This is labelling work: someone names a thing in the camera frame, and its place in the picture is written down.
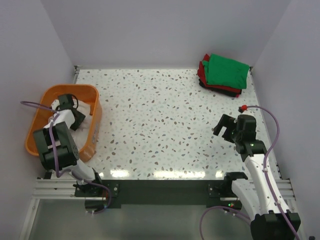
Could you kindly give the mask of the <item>white t shirt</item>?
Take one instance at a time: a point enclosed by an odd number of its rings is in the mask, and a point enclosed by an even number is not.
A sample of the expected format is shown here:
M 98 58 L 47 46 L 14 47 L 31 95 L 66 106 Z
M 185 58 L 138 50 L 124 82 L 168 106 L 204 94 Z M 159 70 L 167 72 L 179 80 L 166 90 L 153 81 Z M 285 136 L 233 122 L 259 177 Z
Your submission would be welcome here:
M 57 117 L 55 113 L 52 117 L 49 118 L 48 124 L 44 126 L 45 129 L 50 127 L 51 122 L 54 119 L 53 126 L 57 125 L 58 123 L 65 122 L 68 129 L 70 130 L 71 136 L 78 148 L 78 150 L 82 149 L 85 146 L 87 141 L 90 126 L 92 123 L 92 116 L 90 115 L 91 106 L 83 101 L 79 101 L 79 106 L 77 110 L 84 114 L 85 118 L 80 126 L 76 130 L 71 129 L 71 125 L 76 122 L 76 118 L 73 115 L 71 110 L 62 110 Z

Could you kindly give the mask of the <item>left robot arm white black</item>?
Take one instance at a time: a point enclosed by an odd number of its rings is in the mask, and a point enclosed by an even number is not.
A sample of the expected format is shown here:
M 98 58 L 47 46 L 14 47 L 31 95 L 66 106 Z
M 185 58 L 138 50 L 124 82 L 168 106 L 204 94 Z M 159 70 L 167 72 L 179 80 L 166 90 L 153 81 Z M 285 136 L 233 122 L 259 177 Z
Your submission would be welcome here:
M 104 184 L 98 173 L 83 163 L 72 136 L 72 131 L 77 131 L 87 118 L 78 107 L 79 101 L 74 94 L 59 95 L 58 105 L 48 108 L 53 113 L 51 119 L 32 135 L 40 162 L 46 170 L 55 171 L 58 178 L 69 173 L 76 179 L 73 186 L 80 192 L 99 196 Z

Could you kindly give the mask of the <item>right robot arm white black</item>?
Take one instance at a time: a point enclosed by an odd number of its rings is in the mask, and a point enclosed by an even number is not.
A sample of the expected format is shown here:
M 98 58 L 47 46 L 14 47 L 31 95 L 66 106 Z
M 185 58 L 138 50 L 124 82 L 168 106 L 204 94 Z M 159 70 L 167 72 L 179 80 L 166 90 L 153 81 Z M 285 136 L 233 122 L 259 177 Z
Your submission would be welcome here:
M 213 129 L 222 138 L 235 144 L 237 153 L 248 169 L 253 184 L 237 172 L 225 175 L 223 192 L 237 196 L 250 220 L 250 232 L 254 240 L 296 240 L 301 219 L 292 212 L 284 200 L 273 177 L 267 149 L 257 139 L 257 121 L 251 115 L 240 114 L 237 118 L 223 114 Z

